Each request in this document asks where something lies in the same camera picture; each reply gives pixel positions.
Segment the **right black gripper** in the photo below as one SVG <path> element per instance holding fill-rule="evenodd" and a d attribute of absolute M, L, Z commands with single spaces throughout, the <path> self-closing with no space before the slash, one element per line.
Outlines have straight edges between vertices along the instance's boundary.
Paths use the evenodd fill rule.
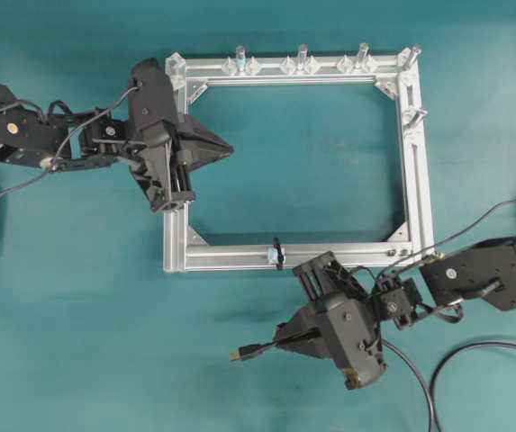
<path fill-rule="evenodd" d="M 411 279 L 397 276 L 375 280 L 371 292 L 327 252 L 293 269 L 308 304 L 276 326 L 276 348 L 314 358 L 331 358 L 356 390 L 374 383 L 386 369 L 380 325 L 391 320 L 398 329 L 428 317 Z"/>

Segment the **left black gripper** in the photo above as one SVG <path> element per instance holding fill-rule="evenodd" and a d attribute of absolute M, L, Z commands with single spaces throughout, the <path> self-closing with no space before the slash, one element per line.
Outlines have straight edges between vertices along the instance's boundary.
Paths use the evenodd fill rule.
<path fill-rule="evenodd" d="M 195 198 L 188 173 L 229 157 L 232 146 L 192 115 L 178 114 L 170 78 L 153 58 L 131 70 L 127 102 L 127 120 L 99 110 L 85 126 L 81 156 L 92 166 L 127 164 L 153 212 L 178 209 Z"/>

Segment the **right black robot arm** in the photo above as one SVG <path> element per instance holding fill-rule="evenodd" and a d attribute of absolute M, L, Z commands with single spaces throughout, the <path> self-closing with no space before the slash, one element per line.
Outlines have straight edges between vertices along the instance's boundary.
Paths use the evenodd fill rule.
<path fill-rule="evenodd" d="M 383 275 L 367 291 L 333 253 L 317 256 L 294 269 L 308 302 L 278 325 L 272 344 L 288 352 L 329 358 L 344 374 L 348 389 L 366 387 L 386 369 L 382 322 L 390 320 L 403 329 L 475 299 L 500 311 L 516 309 L 516 235 L 429 258 L 420 273 L 433 306 L 423 302 L 412 279 Z"/>

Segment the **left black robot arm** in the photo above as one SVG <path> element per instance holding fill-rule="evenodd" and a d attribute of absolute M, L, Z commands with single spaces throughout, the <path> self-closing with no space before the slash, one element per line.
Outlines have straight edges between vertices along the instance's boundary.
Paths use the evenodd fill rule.
<path fill-rule="evenodd" d="M 107 109 L 72 112 L 61 101 L 43 111 L 0 84 L 0 161 L 53 172 L 122 162 L 153 212 L 194 201 L 191 172 L 230 156 L 233 147 L 178 111 L 170 78 L 153 58 L 133 67 L 122 99 L 128 117 L 116 120 Z"/>

